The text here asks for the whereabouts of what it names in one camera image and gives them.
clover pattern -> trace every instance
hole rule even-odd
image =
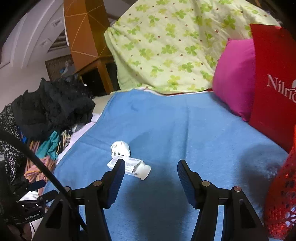
[[[139,18],[138,17],[135,17],[135,18],[129,18],[128,19],[128,23],[138,23],[139,22]]]
[[[136,7],[136,10],[141,12],[146,12],[148,9],[149,7],[147,6],[147,4],[141,4]]]
[[[195,18],[191,18],[193,20],[194,23],[198,24],[198,25],[202,25],[202,16],[196,16]]]
[[[167,27],[165,28],[165,30],[167,31],[167,36],[171,36],[172,38],[175,37],[175,24],[167,24]]]
[[[125,58],[127,54],[135,58],[128,59],[127,63],[131,67],[129,73],[134,78],[140,76],[136,78],[136,83],[142,79],[145,82],[134,85],[158,91],[203,91],[210,87],[213,80],[212,71],[219,58],[217,53],[222,53],[226,47],[227,39],[223,39],[225,32],[231,33],[237,28],[242,30],[244,38],[252,37],[248,25],[250,19],[243,25],[240,22],[247,15],[252,19],[256,18],[259,23],[264,23],[260,19],[264,19],[263,13],[255,6],[237,8],[234,0],[217,0],[215,6],[211,1],[200,1],[200,4],[193,6],[190,0],[156,0],[154,5],[147,0],[141,0],[139,3],[142,4],[134,6],[134,12],[131,11],[129,17],[121,17],[108,29],[114,45],[120,46],[115,49],[118,56]],[[221,15],[221,24],[211,17],[217,10],[224,14]],[[159,84],[150,83],[145,75],[151,79],[159,78],[154,80],[159,80]]]
[[[162,51],[161,51],[162,54],[166,54],[166,53],[173,54],[176,52],[177,52],[177,49],[174,46],[170,46],[169,44],[167,44],[165,47],[162,47]]]
[[[152,65],[152,70],[150,72],[151,77],[157,77],[157,72],[163,72],[164,70],[157,66]]]
[[[167,60],[165,60],[165,61],[163,62],[163,64],[164,64],[165,66],[167,66],[168,68],[171,66],[172,63],[173,63],[173,61],[170,60],[170,59],[167,59]]]
[[[151,57],[154,56],[154,53],[152,52],[151,49],[139,49],[139,53],[140,53],[140,56],[144,57],[145,59],[147,60],[150,60]]]
[[[204,13],[204,12],[209,12],[213,9],[213,6],[212,5],[209,5],[207,3],[203,3],[200,7],[200,11],[201,13]]]
[[[211,82],[211,81],[213,80],[213,76],[210,75],[209,73],[207,73],[207,72],[205,72],[205,71],[203,71],[203,70],[201,70],[200,73],[202,74],[202,77],[203,77],[205,80],[207,80],[207,81],[209,81],[209,82]]]
[[[156,5],[166,5],[168,3],[168,0],[158,0],[156,1]]]
[[[177,12],[175,12],[175,13],[172,14],[173,17],[175,17],[175,18],[181,18],[181,19],[185,18],[186,15],[187,14],[184,12],[183,9],[181,9],[180,11],[177,11]]]
[[[205,56],[205,59],[207,60],[207,62],[210,65],[211,68],[215,67],[217,65],[217,62],[214,61],[214,58],[211,55],[207,54]]]
[[[232,0],[220,0],[218,3],[224,5],[224,4],[231,4]]]
[[[185,72],[187,71],[188,73],[191,73],[193,68],[194,68],[194,66],[192,65],[192,63],[188,62],[186,64],[180,65],[178,69],[179,69],[179,71],[184,70]]]
[[[157,17],[155,17],[153,15],[149,15],[148,18],[150,19],[149,27],[154,27],[155,22],[159,21],[159,18],[157,18]]]
[[[197,39],[199,34],[196,31],[191,33],[189,30],[186,30],[185,33],[183,34],[183,36],[184,37],[191,36],[192,38]]]
[[[192,54],[193,56],[196,55],[196,52],[195,52],[196,49],[197,48],[194,45],[185,48],[185,50],[187,51],[187,54]]]
[[[155,41],[156,40],[155,34],[147,33],[147,34],[144,34],[144,37],[146,39],[148,39],[148,42],[149,43],[151,43],[152,41]]]
[[[230,15],[228,15],[224,20],[223,20],[223,23],[222,23],[222,28],[227,28],[228,26],[230,28],[232,28],[233,30],[235,30],[235,19],[232,18]]]
[[[174,76],[171,75],[170,79],[168,80],[169,88],[172,88],[173,90],[177,90],[177,87],[179,85],[178,80],[180,80],[180,76]]]
[[[141,30],[140,26],[136,25],[136,27],[134,27],[133,29],[131,29],[131,30],[129,29],[128,33],[132,34],[132,35],[136,35],[137,31],[140,31],[140,30]]]
[[[132,50],[135,46],[133,45],[133,43],[129,43],[129,44],[125,44],[125,45],[123,45],[123,47],[124,47],[126,50]]]

black jacket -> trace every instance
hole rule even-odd
[[[54,130],[90,122],[94,106],[86,87],[71,76],[55,82],[42,78],[38,90],[26,90],[13,101],[12,110],[23,134],[42,142]]]

red mesh bag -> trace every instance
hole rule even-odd
[[[281,240],[296,223],[296,126],[294,145],[267,193],[264,223],[270,237]]]

pink cloth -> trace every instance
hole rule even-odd
[[[38,150],[39,144],[40,144],[39,141],[31,141],[29,149],[32,152],[36,153]],[[30,167],[33,165],[34,165],[33,162],[29,158],[27,158],[27,165],[25,167],[25,172],[28,171],[30,169]]]
[[[213,77],[214,93],[244,121],[249,121],[255,89],[255,48],[253,39],[230,40]]]
[[[54,171],[55,162],[50,158],[50,156],[46,156],[40,159],[42,163],[51,171]],[[31,166],[29,170],[27,170],[24,174],[25,178],[29,180],[29,183],[33,183],[35,181],[44,180],[46,183],[48,181],[47,177],[36,167],[35,165]],[[42,195],[43,188],[38,189],[39,196]]]

red bag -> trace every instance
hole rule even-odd
[[[296,127],[294,145],[282,169],[272,181],[265,202],[264,223],[269,235],[285,239],[296,224]]]
[[[287,152],[296,124],[296,42],[283,27],[252,24],[256,82],[249,124]]]

